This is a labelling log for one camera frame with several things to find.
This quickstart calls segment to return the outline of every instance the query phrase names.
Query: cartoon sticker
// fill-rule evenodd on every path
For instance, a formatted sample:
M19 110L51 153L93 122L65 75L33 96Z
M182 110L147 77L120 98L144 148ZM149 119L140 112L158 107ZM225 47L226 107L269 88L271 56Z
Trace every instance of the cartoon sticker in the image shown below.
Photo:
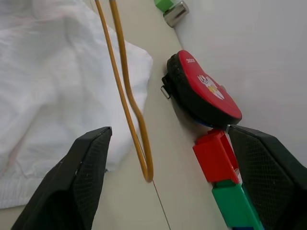
M205 85L207 86L208 90L213 93L217 98L223 100L225 99L222 93L217 89L215 83L208 77L204 77L202 75L198 76L198 79Z

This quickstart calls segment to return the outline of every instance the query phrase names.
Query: orange cable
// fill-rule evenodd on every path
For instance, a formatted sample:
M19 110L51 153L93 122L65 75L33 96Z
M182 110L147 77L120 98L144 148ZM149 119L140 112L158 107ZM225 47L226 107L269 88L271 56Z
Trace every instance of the orange cable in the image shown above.
M125 85L125 89L126 89L126 93L127 93L127 97L129 100L129 103L138 119L138 123L140 126L140 132L141 132L141 137L142 137L142 142L143 142L143 146L144 146L144 155L145 155L145 159L143 157L142 154L142 148L141 145L139 143L139 137L135 131L133 122L132 122L132 118L129 112L129 108L127 105L127 101L125 98L125 94L121 85L121 81L120 81L120 77L119 77L119 73L118 73L118 68L115 62L115 58L114 58L114 53L113 53L113 49L112 49L112 44L111 44L111 40L110 40L110 35L109 32L107 30L107 25L106 25L106 20L104 17L104 14L102 12L101 9L101 5L99 0L95 0L97 9L98 9L98 13L100 16L100 20L102 23L102 27L104 29L104 33L105 33L105 37L106 37L106 44L107 44L107 48L109 50L109 54L110 54L110 58L111 58L111 63L112 63L112 68L113 68L113 72L114 72L114 76L115 76L115 80L116 80L116 85L118 88L118 92L119 92L119 96L120 96L120 100L122 103L122 106L124 108L124 112L126 115L126 119L128 122L128 126L131 132L131 136L133 139L133 143L135 145L136 148L136 152L138 154L138 158L141 164L141 169L144 175L144 178L147 182L151 182L153 181L153 175L154 175L154 166L153 166L153 159L152 159L152 155L151 155L151 150L150 150L150 144L149 144L149 140L148 140L148 134L147 134L147 130L146 130L146 125L144 122L144 118L142 116L142 113L140 112L140 109L138 108L133 95L132 95L132 90L131 90L131 86L130 86L130 81L129 81L129 73L128 73L128 64L127 64L127 54L126 54L126 48L125 48L125 40L124 40L124 35L123 35L123 31L122 31L122 27L121 27L121 23L120 23L120 18L119 18L119 13L118 13L118 8L117 8L117 4L115 2L115 0L110 0L110 7L111 7L111 11L112 11L112 15L113 15L113 20L114 20L114 25L115 25L115 30L117 33L117 38L118 38L118 46L119 46L119 52L120 52L120 60L121 60L121 66L122 66L122 72L123 72L123 78L124 78L124 85Z

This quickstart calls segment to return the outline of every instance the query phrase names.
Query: red toy block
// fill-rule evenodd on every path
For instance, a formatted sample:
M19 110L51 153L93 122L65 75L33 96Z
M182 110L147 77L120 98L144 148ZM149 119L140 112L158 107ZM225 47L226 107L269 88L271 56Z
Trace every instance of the red toy block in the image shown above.
M225 132L209 131L196 141L193 150L208 182L231 180L239 183L235 173L238 163Z

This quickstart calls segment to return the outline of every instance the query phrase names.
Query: white fabric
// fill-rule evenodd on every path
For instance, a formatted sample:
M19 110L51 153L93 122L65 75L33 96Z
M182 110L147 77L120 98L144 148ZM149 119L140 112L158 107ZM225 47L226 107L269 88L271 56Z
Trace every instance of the white fabric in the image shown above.
M143 110L153 61L132 44L126 49ZM113 130L113 170L131 137L98 16L82 0L0 0L0 208L26 204L74 140L104 126Z

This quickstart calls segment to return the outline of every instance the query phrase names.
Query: white wall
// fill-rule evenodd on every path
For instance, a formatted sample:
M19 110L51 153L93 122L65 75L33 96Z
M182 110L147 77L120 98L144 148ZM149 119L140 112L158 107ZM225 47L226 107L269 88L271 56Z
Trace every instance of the white wall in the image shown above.
M307 166L307 1L185 2L178 37L234 98L240 125L276 136Z

